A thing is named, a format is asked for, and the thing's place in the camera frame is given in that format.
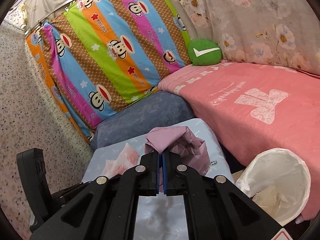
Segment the pink plastic wrapper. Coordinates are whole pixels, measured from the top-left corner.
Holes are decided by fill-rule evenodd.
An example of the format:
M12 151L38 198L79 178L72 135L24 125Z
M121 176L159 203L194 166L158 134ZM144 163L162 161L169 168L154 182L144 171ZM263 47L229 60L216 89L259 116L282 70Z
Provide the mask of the pink plastic wrapper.
M106 176L109 179L118 174L123 175L126 170L136 166L138 160L139 153L126 143L116 160L106 160L106 164L101 175Z

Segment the purple cloth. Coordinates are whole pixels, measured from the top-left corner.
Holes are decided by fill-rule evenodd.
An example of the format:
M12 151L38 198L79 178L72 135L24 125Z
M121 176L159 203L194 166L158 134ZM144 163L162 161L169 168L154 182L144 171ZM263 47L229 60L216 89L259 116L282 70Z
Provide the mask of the purple cloth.
M187 126L156 127L146 135L144 153L161 154L165 150L179 154L184 165L196 169L199 174L209 171L210 159L204 140L196 137Z

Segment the white lined trash bin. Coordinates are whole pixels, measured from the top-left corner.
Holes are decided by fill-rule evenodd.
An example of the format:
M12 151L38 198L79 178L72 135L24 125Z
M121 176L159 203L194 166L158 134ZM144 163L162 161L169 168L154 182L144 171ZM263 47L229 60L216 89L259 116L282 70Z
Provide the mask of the white lined trash bin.
M297 218L306 206L311 176L306 163L292 151L273 148L258 154L236 186L280 225Z

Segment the pink bed blanket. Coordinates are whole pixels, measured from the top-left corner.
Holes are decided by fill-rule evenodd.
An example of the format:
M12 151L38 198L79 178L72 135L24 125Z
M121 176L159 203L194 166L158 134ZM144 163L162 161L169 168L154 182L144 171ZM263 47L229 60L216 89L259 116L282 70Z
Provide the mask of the pink bed blanket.
M302 158L311 173L302 218L317 215L319 78L282 66L221 62L183 67L158 87L184 98L242 165L272 148Z

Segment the blue grey cushion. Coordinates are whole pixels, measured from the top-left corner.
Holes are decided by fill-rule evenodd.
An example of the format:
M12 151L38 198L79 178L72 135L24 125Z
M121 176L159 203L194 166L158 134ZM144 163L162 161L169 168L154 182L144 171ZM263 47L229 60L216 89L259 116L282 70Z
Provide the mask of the blue grey cushion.
M100 123L90 146L96 150L193 118L191 106L182 97L155 92Z

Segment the colourful monkey print quilt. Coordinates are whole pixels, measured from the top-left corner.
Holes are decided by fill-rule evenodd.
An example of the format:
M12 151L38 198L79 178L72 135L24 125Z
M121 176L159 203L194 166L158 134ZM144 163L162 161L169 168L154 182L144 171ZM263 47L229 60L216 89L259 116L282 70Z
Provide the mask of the colourful monkey print quilt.
M171 0L76 0L26 42L86 141L101 122L190 62L190 37Z

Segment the green check mark cushion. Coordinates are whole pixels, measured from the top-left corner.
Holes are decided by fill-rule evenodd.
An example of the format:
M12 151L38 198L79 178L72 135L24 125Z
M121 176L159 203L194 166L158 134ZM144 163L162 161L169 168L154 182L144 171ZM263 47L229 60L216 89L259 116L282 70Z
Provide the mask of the green check mark cushion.
M188 56L195 66L210 66L220 63L222 52L220 47L209 40L193 40L188 46Z

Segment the floral grey curtain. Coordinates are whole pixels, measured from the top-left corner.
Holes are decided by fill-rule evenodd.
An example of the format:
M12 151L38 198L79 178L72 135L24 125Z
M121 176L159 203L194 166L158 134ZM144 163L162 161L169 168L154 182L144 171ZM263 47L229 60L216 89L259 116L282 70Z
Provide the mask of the floral grey curtain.
M319 19L306 0L171 0L192 40L226 60L319 74Z

